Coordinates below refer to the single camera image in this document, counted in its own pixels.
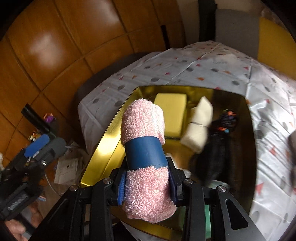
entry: blue gripper pad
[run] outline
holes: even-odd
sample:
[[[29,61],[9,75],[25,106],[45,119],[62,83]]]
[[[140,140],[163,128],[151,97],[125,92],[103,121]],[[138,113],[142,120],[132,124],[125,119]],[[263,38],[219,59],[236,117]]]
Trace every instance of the blue gripper pad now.
[[[118,187],[118,197],[117,197],[118,205],[122,205],[122,202],[124,200],[125,189],[126,189],[126,171],[123,172],[120,183],[119,183],[119,187]]]

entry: metal screw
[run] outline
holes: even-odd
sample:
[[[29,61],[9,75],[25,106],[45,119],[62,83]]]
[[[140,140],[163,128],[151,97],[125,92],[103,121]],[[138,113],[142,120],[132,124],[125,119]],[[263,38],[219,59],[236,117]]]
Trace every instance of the metal screw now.
[[[75,192],[75,191],[78,190],[78,186],[77,185],[72,185],[72,186],[69,187],[69,189],[70,189],[71,192]]]
[[[193,183],[193,181],[190,178],[184,179],[183,182],[184,182],[185,185],[191,185]]]
[[[103,179],[103,183],[105,183],[105,184],[110,184],[112,182],[112,180],[111,180],[111,178],[104,178]]]
[[[218,191],[220,191],[220,192],[225,192],[226,191],[226,187],[224,187],[224,186],[218,186],[217,187],[217,189],[218,189]]]

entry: grey cushion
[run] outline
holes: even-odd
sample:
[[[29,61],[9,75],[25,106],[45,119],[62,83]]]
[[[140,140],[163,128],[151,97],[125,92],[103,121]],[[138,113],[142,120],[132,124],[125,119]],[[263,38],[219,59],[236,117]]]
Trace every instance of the grey cushion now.
[[[259,18],[231,9],[216,10],[215,41],[257,58]]]

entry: paper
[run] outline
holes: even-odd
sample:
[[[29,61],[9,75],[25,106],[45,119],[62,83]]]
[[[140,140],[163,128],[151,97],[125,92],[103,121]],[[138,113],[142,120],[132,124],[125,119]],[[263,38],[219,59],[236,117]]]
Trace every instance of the paper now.
[[[59,160],[54,177],[54,183],[65,184],[76,179],[79,158]]]

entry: green object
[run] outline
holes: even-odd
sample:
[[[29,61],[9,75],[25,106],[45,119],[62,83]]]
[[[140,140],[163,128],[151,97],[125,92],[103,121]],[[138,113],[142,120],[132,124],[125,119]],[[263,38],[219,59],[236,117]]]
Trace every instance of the green object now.
[[[210,218],[210,206],[205,205],[205,238],[211,237],[211,218]]]
[[[184,219],[185,219],[186,207],[181,207],[179,214],[179,226],[183,231]],[[210,206],[205,205],[205,237],[206,239],[211,237],[211,219],[210,219]]]

